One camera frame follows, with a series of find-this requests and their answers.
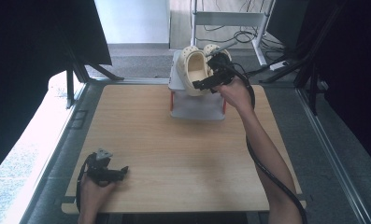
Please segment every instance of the white object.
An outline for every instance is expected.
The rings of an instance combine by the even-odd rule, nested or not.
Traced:
[[[175,63],[177,74],[182,80],[185,91],[191,96],[205,95],[208,90],[194,88],[193,82],[208,77],[205,53],[196,46],[189,46],[181,51]]]
[[[264,59],[264,55],[262,54],[262,51],[260,48],[260,44],[261,44],[262,36],[264,35],[264,31],[266,30],[267,21],[269,20],[270,11],[272,10],[272,6],[273,6],[273,0],[270,2],[267,11],[264,13],[264,17],[262,18],[261,25],[258,29],[257,38],[251,41],[252,46],[254,47],[255,53],[257,55],[258,61],[261,66],[267,66],[266,60]]]
[[[279,62],[279,63],[274,63],[274,64],[270,65],[270,70],[278,71],[280,68],[283,68],[287,65],[289,65],[289,63],[287,63],[286,61],[282,61],[282,62]]]
[[[178,76],[176,64],[181,50],[174,52],[168,89],[171,90],[171,116],[176,119],[222,120],[226,102],[220,94],[190,96]]]
[[[168,44],[169,0],[94,0],[108,44]]]

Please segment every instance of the wooden table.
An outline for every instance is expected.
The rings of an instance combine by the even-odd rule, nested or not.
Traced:
[[[261,86],[253,86],[256,113],[293,174],[278,126]],[[80,166],[103,148],[113,153],[109,169],[129,166],[101,212],[161,213],[265,211],[268,202],[233,107],[224,120],[170,117],[166,85],[104,88],[65,196],[75,197]],[[63,203],[67,214],[78,212]]]

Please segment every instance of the forearm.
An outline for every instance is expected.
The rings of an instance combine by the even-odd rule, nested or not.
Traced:
[[[81,211],[78,217],[78,224],[94,224],[97,213],[94,211]]]
[[[256,157],[275,177],[295,193],[293,178],[287,164],[282,159],[277,148],[265,132],[253,109],[245,106],[239,107],[237,111],[243,121],[246,135]],[[270,203],[288,200],[287,195],[285,195],[276,184],[263,174],[259,168],[257,170]]]

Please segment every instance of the black cable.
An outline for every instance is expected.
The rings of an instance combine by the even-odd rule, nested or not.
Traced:
[[[262,1],[261,3],[261,8],[260,8],[260,12],[262,12],[262,7],[264,6],[264,0]]]
[[[273,40],[269,40],[269,39],[266,39],[266,38],[264,38],[264,37],[263,37],[263,40],[264,40],[264,41],[271,42],[271,43],[274,43],[274,44],[278,44],[278,45],[284,46],[282,43],[279,43],[279,42],[276,42],[276,41],[273,41]]]
[[[252,107],[255,108],[255,92],[254,92],[252,86],[250,85],[250,81],[247,78],[247,76],[244,76],[244,75],[240,74],[234,68],[232,68],[231,66],[228,66],[226,64],[224,64],[224,67],[226,69],[228,69],[230,72],[233,72],[237,77],[239,77],[243,81],[244,85],[246,86],[247,90],[249,91]],[[249,138],[247,136],[246,136],[246,143],[247,143],[247,149],[249,150],[249,154],[251,155],[251,157],[254,160],[255,164],[261,169],[262,172],[264,172],[264,174],[267,177],[269,177],[270,180],[273,181],[273,183],[275,183],[281,190],[283,190],[283,192],[293,201],[293,203],[295,204],[295,206],[298,209],[299,214],[300,214],[300,216],[302,218],[302,223],[303,224],[307,224],[307,214],[306,214],[306,211],[305,211],[304,207],[302,206],[302,204],[299,202],[298,198],[296,198],[296,196],[293,194],[293,192],[290,191],[277,177],[275,177],[261,163],[261,161],[255,155],[254,150],[252,149],[252,146],[250,144]]]
[[[243,71],[243,74],[246,73],[246,71],[244,70],[243,66],[241,66],[240,63],[232,63],[232,64],[239,66],[241,70]]]
[[[263,46],[264,48],[266,48],[266,49],[276,49],[277,51],[283,51],[283,50],[284,50],[284,48],[271,47],[271,46],[269,46],[268,44],[266,44],[265,41],[268,41],[268,40],[263,38],[263,39],[261,40],[261,43],[262,43],[262,46]]]
[[[272,63],[268,64],[267,66],[264,66],[260,69],[254,70],[254,71],[250,71],[248,73],[245,73],[244,76],[253,77],[253,76],[255,76],[259,73],[262,73],[264,70],[268,69],[270,67],[270,65],[272,65],[274,63],[278,63],[278,62],[282,61],[283,59],[285,59],[286,57],[287,57],[286,55],[282,55],[279,58],[275,59]]]
[[[250,0],[250,2],[249,2],[249,6],[247,7],[247,12],[252,12],[252,10],[254,9],[254,7],[255,7],[255,0],[254,0],[254,3],[252,4],[252,8],[250,9],[250,5],[251,5],[251,0]]]
[[[239,9],[239,12],[240,12],[241,9],[243,8],[243,6],[245,6],[248,2],[249,2],[249,7],[250,7],[251,0],[246,0],[246,1],[244,2],[244,4],[241,6],[241,8]],[[221,11],[220,7],[218,6],[218,1],[217,1],[217,0],[215,1],[215,5],[217,6],[218,10]],[[205,3],[204,3],[204,0],[202,0],[202,10],[203,10],[203,11],[205,10]],[[192,29],[192,28],[193,28],[193,26],[192,26],[192,0],[190,1],[190,12],[191,12],[191,18],[190,18],[190,20],[191,20],[191,29]],[[216,27],[216,28],[213,28],[213,29],[207,29],[205,25],[203,25],[203,27],[204,27],[205,31],[216,31],[216,30],[219,30],[219,29],[221,29],[221,28],[223,28],[223,27],[225,27],[225,26],[223,25],[223,26],[219,26],[219,27]],[[244,40],[240,40],[240,39],[238,39],[238,37],[239,37],[240,35],[244,35],[244,36],[246,36],[248,40],[244,41]],[[225,43],[225,42],[228,42],[228,41],[231,41],[231,40],[234,40],[234,39],[235,39],[235,40],[237,40],[238,42],[244,44],[244,43],[249,43],[249,42],[251,42],[252,39],[253,39],[253,38],[250,38],[248,35],[253,35],[253,38],[256,37],[256,34],[253,34],[253,33],[251,33],[251,32],[247,32],[247,31],[242,31],[242,30],[241,30],[241,27],[240,27],[240,31],[237,31],[237,32],[234,34],[234,37],[232,37],[232,38],[230,38],[230,39],[227,39],[227,40],[199,39],[199,38],[197,38],[197,37],[196,37],[196,39],[199,40],[199,41],[210,41],[210,42],[213,42],[213,43]]]
[[[275,62],[277,59],[273,59],[273,58],[271,58],[271,57],[268,55],[268,53],[272,53],[272,52],[277,53],[277,51],[275,51],[275,50],[267,50],[267,51],[264,52],[264,56],[265,56],[265,58],[269,59],[270,61]]]

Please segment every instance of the floor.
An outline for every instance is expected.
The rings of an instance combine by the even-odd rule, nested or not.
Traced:
[[[264,49],[269,58],[280,55],[269,50]],[[109,51],[113,66],[105,68],[127,77],[122,83],[168,81],[175,51],[168,45],[109,45]],[[246,71],[259,67],[253,51],[231,49],[230,52]],[[61,211],[61,203],[72,200],[64,197],[67,184],[102,89],[107,84],[121,84],[104,78],[91,67],[87,69],[94,80],[78,87],[76,104],[70,110],[65,109],[63,80],[51,84],[45,102],[53,102],[54,106],[44,102],[39,109],[45,113],[41,117],[43,121],[38,115],[35,117],[35,124],[44,127],[35,129],[39,133],[43,130],[44,134],[24,133],[2,164],[0,223],[76,223],[77,216]],[[274,74],[266,70],[251,81],[259,84],[258,80]],[[293,87],[295,76],[296,72],[263,86],[304,191],[309,223],[371,223],[371,159],[323,95],[318,96],[318,116],[309,114],[303,91]],[[57,120],[47,127],[45,116]],[[364,205],[364,213],[355,212],[352,207],[360,201],[357,198]],[[247,218],[249,223],[266,223],[266,213],[247,213]],[[112,216],[109,223],[115,221],[121,223],[121,216]]]

